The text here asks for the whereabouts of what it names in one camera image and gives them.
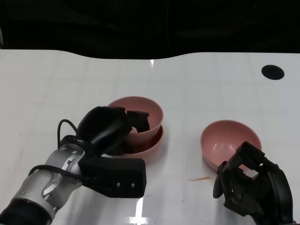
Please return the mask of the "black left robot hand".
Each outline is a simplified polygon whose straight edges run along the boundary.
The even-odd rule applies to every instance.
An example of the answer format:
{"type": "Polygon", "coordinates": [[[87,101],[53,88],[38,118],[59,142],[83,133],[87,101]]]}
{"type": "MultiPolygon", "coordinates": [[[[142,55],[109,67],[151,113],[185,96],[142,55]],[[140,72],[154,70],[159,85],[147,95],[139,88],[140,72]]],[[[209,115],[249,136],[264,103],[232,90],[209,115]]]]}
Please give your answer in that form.
{"type": "Polygon", "coordinates": [[[135,153],[129,134],[149,131],[149,113],[126,111],[124,107],[97,106],[90,110],[78,125],[78,135],[90,142],[98,156],[122,156],[135,153]]]}

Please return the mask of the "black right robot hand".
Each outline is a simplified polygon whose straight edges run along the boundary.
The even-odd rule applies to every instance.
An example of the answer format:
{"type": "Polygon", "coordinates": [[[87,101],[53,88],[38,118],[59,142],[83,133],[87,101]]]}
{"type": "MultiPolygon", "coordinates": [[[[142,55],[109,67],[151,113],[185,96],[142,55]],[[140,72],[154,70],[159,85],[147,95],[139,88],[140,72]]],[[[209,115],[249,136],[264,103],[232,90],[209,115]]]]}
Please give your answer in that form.
{"type": "Polygon", "coordinates": [[[257,225],[295,224],[285,173],[248,142],[217,168],[213,197],[222,195],[226,208],[250,216],[257,225]]]}

